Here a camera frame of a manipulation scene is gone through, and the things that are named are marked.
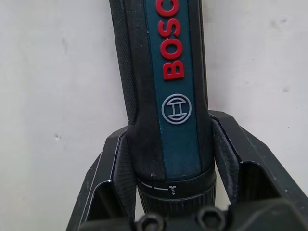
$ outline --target red lettering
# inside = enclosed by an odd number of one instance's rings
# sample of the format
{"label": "red lettering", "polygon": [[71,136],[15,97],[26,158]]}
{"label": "red lettering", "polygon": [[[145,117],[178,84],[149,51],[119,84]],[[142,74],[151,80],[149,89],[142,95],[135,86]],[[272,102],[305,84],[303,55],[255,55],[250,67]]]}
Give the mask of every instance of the red lettering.
{"label": "red lettering", "polygon": [[[167,52],[167,46],[173,45],[177,47],[177,51],[174,53],[168,53]],[[160,45],[160,53],[165,59],[172,60],[177,59],[181,56],[183,51],[183,47],[180,41],[178,41],[176,38],[169,38],[162,42]]]}
{"label": "red lettering", "polygon": [[163,9],[163,1],[164,0],[156,0],[156,10],[158,14],[166,18],[173,17],[179,10],[179,0],[170,0],[173,4],[173,7],[169,11]]}
{"label": "red lettering", "polygon": [[163,65],[163,73],[164,73],[164,80],[183,78],[184,65],[179,60],[175,61],[174,63],[165,63]]}
{"label": "red lettering", "polygon": [[158,32],[159,32],[160,36],[169,37],[172,33],[172,27],[175,27],[175,31],[174,31],[173,34],[176,37],[178,37],[180,35],[181,24],[177,19],[175,19],[175,18],[169,19],[169,21],[167,22],[167,29],[166,30],[164,30],[164,24],[165,23],[162,20],[160,20],[159,23],[158,23]]}

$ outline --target cordless screwdriver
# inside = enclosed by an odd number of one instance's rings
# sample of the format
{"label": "cordless screwdriver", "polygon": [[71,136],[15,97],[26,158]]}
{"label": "cordless screwdriver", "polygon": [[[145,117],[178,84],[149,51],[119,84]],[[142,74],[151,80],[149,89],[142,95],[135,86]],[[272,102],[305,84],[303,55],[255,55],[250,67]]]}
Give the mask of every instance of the cordless screwdriver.
{"label": "cordless screwdriver", "polygon": [[167,216],[215,201],[201,0],[110,0],[144,211]]}

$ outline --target white wall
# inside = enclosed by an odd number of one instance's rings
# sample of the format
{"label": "white wall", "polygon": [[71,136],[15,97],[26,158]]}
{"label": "white wall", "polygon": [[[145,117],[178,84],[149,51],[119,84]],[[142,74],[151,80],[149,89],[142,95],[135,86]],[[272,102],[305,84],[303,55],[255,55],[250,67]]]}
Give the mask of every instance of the white wall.
{"label": "white wall", "polygon": [[[203,0],[209,106],[308,193],[308,2]],[[104,140],[126,125],[107,0],[0,0],[0,230],[64,230]]]}

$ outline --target screw head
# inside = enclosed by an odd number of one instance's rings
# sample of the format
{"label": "screw head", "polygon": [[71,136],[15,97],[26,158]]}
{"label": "screw head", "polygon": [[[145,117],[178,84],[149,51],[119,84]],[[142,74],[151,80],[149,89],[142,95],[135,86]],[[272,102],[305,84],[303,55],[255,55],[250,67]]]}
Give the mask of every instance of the screw head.
{"label": "screw head", "polygon": [[206,231],[223,231],[226,228],[226,217],[218,208],[205,207],[197,214],[199,225]]}
{"label": "screw head", "polygon": [[164,219],[155,213],[144,215],[136,224],[137,231],[163,231]]}

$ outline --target circular logo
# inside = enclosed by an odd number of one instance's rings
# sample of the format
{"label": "circular logo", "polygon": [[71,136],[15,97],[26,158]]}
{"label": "circular logo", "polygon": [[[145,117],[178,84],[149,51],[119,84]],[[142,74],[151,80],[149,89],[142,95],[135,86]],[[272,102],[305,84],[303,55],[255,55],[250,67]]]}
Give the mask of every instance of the circular logo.
{"label": "circular logo", "polygon": [[192,104],[182,94],[173,94],[165,99],[162,105],[164,119],[170,124],[182,124],[191,116]]}

